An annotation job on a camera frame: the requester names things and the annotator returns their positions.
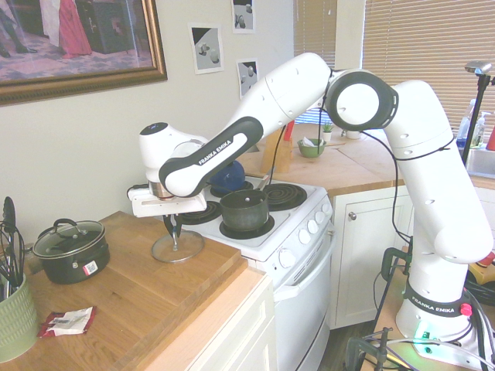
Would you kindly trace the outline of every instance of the red button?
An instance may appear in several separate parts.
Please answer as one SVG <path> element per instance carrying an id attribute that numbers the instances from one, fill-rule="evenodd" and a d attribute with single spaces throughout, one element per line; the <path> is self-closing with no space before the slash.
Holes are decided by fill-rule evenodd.
<path id="1" fill-rule="evenodd" d="M 473 314 L 473 309 L 471 308 L 471 305 L 467 303 L 461 304 L 461 314 L 470 317 Z"/>
<path id="2" fill-rule="evenodd" d="M 490 264 L 492 264 L 492 261 L 493 259 L 495 259 L 495 253 L 492 251 L 488 254 L 487 257 L 485 257 L 484 259 L 480 260 L 478 262 L 479 265 L 483 266 L 483 267 L 488 267 Z"/>

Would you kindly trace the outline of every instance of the soap bottle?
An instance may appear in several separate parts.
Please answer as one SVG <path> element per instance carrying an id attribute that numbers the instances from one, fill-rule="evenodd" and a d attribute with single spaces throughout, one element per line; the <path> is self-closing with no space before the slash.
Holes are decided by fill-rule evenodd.
<path id="1" fill-rule="evenodd" d="M 485 135 L 485 115 L 491 114 L 490 112 L 482 112 L 481 117 L 476 122 L 474 127 L 473 140 L 471 141 L 471 148 L 481 148 L 483 145 Z"/>
<path id="2" fill-rule="evenodd" d="M 476 99 L 472 99 L 469 103 L 469 106 L 464 112 L 463 119 L 461 120 L 461 124 L 459 126 L 459 131 L 457 132 L 457 148 L 462 152 L 464 147 L 466 146 L 467 132 L 469 130 L 469 124 L 471 123 L 471 117 L 473 116 L 474 104 L 476 103 Z"/>

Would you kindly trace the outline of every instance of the small potted plant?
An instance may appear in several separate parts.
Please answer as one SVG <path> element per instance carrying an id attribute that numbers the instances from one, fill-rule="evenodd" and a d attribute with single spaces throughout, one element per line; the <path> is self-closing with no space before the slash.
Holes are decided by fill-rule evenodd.
<path id="1" fill-rule="evenodd" d="M 332 138 L 332 130 L 333 130 L 333 124 L 331 121 L 326 121 L 323 124 L 323 140 L 326 143 L 330 143 L 330 139 Z"/>

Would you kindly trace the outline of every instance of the white wall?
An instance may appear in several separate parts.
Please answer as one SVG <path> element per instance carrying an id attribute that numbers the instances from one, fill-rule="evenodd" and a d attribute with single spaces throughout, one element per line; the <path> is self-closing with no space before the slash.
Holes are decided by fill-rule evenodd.
<path id="1" fill-rule="evenodd" d="M 138 133 L 157 121 L 213 137 L 239 104 L 236 59 L 264 76 L 293 57 L 292 0 L 256 1 L 254 35 L 233 34 L 228 0 L 156 0 L 169 80 L 0 107 L 0 201 L 12 197 L 27 243 L 62 217 L 131 213 L 145 182 Z M 196 75 L 187 22 L 221 24 L 225 71 Z"/>

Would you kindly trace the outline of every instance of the black cooking pot with glass lid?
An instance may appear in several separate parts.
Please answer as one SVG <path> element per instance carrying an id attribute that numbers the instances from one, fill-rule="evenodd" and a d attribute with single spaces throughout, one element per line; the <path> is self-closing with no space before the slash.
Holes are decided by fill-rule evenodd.
<path id="1" fill-rule="evenodd" d="M 38 237 L 32 252 L 56 284 L 75 284 L 93 277 L 110 260 L 103 224 L 58 219 Z"/>

